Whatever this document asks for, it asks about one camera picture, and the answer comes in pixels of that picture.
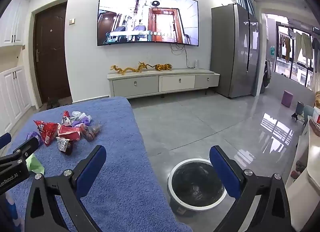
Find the tv stand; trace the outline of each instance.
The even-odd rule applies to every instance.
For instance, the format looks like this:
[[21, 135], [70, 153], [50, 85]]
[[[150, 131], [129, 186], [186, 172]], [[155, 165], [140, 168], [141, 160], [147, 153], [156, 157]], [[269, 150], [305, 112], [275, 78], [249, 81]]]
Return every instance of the tv stand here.
[[146, 70], [108, 74], [110, 97], [144, 97], [187, 90], [208, 89], [219, 84], [220, 74], [203, 69]]

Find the purple stool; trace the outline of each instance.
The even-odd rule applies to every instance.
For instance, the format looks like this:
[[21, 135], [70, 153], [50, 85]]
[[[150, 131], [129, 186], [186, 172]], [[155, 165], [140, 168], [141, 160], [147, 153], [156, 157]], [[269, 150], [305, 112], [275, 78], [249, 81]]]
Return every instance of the purple stool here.
[[293, 94], [285, 90], [284, 93], [283, 93], [283, 97], [282, 97], [281, 103], [283, 105], [285, 105], [286, 107], [290, 108], [290, 105], [291, 105], [291, 102], [292, 102], [292, 98], [293, 98]]

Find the white trash bin rim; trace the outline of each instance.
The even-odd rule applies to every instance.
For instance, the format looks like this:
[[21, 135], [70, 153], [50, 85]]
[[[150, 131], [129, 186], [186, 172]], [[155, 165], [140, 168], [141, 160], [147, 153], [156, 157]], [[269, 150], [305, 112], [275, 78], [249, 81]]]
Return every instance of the white trash bin rim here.
[[185, 164], [188, 164], [188, 163], [205, 163], [205, 164], [208, 164], [208, 165], [212, 166], [212, 164], [211, 164], [211, 162], [210, 162], [209, 160], [202, 159], [202, 158], [187, 159], [187, 160], [184, 160], [184, 161], [178, 163], [178, 164], [172, 169], [172, 171], [170, 172], [169, 178], [168, 178], [168, 189], [169, 189], [170, 196], [171, 196], [178, 204], [180, 204], [182, 207], [184, 207], [185, 209], [188, 209], [188, 210], [193, 210], [193, 211], [205, 211], [205, 210], [209, 210], [209, 209], [214, 208], [214, 207], [217, 206], [217, 205], [224, 199], [224, 197], [226, 196], [227, 191], [226, 191], [225, 188], [223, 188], [222, 196], [221, 196], [216, 202], [214, 202], [213, 204], [210, 204], [210, 205], [208, 205], [208, 206], [204, 206], [204, 207], [197, 207], [197, 206], [189, 205], [189, 204], [183, 202], [182, 200], [180, 200], [180, 199], [177, 197], [177, 195], [175, 194], [175, 192], [174, 192], [174, 190], [173, 190], [173, 187], [172, 187], [172, 178], [173, 178], [173, 175], [174, 175], [174, 173], [176, 172], [176, 170], [178, 170], [181, 166], [183, 166], [183, 165], [185, 165]]

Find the tv screen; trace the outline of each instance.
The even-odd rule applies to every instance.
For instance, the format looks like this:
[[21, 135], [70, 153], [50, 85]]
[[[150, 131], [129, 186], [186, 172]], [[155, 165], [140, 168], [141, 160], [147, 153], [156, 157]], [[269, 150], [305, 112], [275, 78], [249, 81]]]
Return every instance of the tv screen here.
[[97, 43], [199, 45], [195, 0], [99, 0]]

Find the drawer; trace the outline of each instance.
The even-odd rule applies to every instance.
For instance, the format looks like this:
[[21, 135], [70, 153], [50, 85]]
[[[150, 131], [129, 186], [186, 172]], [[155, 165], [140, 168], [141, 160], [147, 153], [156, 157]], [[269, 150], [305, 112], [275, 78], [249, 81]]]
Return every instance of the drawer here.
[[195, 88], [218, 86], [219, 77], [219, 75], [215, 74], [196, 75]]
[[115, 96], [130, 97], [158, 92], [158, 76], [114, 80]]
[[162, 76], [162, 91], [193, 89], [195, 75]]

